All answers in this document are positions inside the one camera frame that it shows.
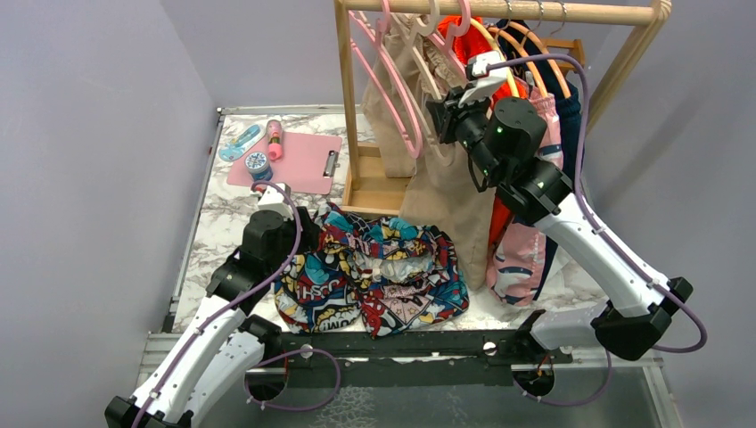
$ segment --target navy blue garment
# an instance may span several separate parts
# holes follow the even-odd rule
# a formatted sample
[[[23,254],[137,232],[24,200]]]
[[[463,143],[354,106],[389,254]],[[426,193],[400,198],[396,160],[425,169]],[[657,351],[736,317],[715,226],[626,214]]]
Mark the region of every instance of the navy blue garment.
[[[514,22],[518,22],[521,25],[527,27],[525,21]],[[502,29],[506,25],[506,23],[507,20],[501,20],[497,22],[497,27]],[[515,40],[522,40],[522,38],[524,37],[524,35],[516,29],[508,28],[505,31],[511,34]],[[502,37],[497,37],[497,40],[502,52],[506,54],[507,58],[517,58],[520,56],[517,51],[512,46],[510,46],[509,43],[507,43],[506,40],[504,40]],[[538,47],[529,39],[525,42],[524,48],[525,52],[527,52],[528,55],[541,54],[541,51],[538,49]],[[544,81],[546,90],[550,94],[554,94],[556,114],[559,115],[560,135],[562,138],[562,171],[564,171],[564,174],[566,174],[567,177],[569,177],[570,180],[574,182],[575,162],[578,159],[578,136],[580,132],[580,120],[582,119],[582,115],[580,114],[580,99],[578,88],[576,88],[572,83],[567,82],[567,87],[570,89],[571,95],[569,98],[564,98],[562,89],[559,87],[559,80],[556,79],[556,75],[554,74],[554,71],[551,70],[551,67],[549,67],[548,62],[538,61],[536,62],[536,68],[538,69],[538,72],[540,73],[541,78]],[[525,70],[525,65],[513,67],[513,74],[519,78],[524,79]],[[544,261],[544,272],[543,276],[541,277],[541,284],[538,287],[533,300],[536,300],[541,294],[541,290],[543,290],[543,285],[546,281],[546,277],[548,276],[548,272],[551,269],[552,263],[554,263],[554,255],[556,254],[557,247],[558,245],[555,241],[553,241],[549,237],[546,238],[546,258]]]

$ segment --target pink and white garment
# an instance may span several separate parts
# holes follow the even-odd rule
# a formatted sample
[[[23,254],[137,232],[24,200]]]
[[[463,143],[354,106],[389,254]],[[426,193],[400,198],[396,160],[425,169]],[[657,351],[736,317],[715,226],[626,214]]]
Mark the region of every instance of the pink and white garment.
[[[554,96],[549,94],[542,97],[538,90],[533,90],[530,92],[530,102],[547,124],[538,156],[561,168],[562,145]],[[541,284],[545,251],[546,236],[515,217],[506,228],[486,269],[486,283],[491,292],[512,305],[530,304]]]

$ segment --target pink clipboard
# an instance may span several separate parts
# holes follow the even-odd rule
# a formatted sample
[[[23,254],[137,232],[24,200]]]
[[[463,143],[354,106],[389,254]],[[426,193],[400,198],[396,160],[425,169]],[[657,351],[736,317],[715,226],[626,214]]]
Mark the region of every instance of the pink clipboard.
[[[283,158],[270,162],[274,183],[286,183],[292,192],[329,194],[333,184],[333,174],[326,175],[329,156],[338,156],[341,149],[339,136],[315,136],[283,132]],[[244,160],[252,152],[267,152],[267,137],[231,164],[226,182],[229,185],[252,186],[252,176],[244,165]]]

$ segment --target pink bottle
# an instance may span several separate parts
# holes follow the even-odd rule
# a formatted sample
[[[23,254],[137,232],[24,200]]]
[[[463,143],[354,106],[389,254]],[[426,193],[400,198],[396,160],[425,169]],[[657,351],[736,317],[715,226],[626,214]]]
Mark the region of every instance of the pink bottle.
[[[265,126],[267,135],[267,156],[272,161],[278,161],[284,156],[284,128],[278,120],[269,120]]]

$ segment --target gray floor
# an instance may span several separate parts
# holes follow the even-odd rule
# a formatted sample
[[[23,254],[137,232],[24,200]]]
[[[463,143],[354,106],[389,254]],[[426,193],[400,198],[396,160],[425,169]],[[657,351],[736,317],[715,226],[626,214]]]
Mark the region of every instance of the gray floor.
[[[586,397],[601,385],[606,370],[557,372],[556,399]],[[323,399],[325,390],[290,390],[276,400],[293,406]],[[615,369],[612,385],[584,407],[558,408],[521,397],[514,387],[345,388],[330,406],[307,413],[260,411],[232,388],[210,411],[202,428],[270,427],[663,427],[643,368]]]

